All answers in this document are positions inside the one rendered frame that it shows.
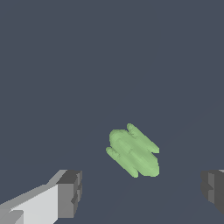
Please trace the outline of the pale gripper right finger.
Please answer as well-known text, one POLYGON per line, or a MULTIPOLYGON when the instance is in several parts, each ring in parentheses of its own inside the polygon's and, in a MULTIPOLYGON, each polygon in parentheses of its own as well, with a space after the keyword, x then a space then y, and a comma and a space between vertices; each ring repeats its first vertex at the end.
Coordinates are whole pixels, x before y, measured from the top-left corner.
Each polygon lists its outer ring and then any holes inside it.
POLYGON ((203 196, 224 214, 224 170, 202 171, 200 178, 203 196))

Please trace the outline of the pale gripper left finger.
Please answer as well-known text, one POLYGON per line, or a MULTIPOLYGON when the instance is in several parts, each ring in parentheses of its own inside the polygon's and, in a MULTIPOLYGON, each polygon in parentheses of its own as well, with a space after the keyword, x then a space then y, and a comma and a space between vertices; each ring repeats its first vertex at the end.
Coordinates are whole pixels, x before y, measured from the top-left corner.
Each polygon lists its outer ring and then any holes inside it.
POLYGON ((0 224, 55 224, 73 218, 82 195, 82 171, 59 170, 45 185, 0 205, 0 224))

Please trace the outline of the green ribbed object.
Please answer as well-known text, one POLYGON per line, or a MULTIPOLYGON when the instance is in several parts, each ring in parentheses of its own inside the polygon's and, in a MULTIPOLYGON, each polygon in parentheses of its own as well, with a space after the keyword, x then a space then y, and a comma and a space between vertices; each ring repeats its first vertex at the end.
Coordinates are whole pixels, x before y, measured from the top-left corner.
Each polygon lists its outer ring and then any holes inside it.
POLYGON ((109 133, 108 155, 130 176, 138 174, 156 177, 159 174, 158 159, 154 156, 159 148, 136 126, 127 124, 127 129, 113 129, 109 133))

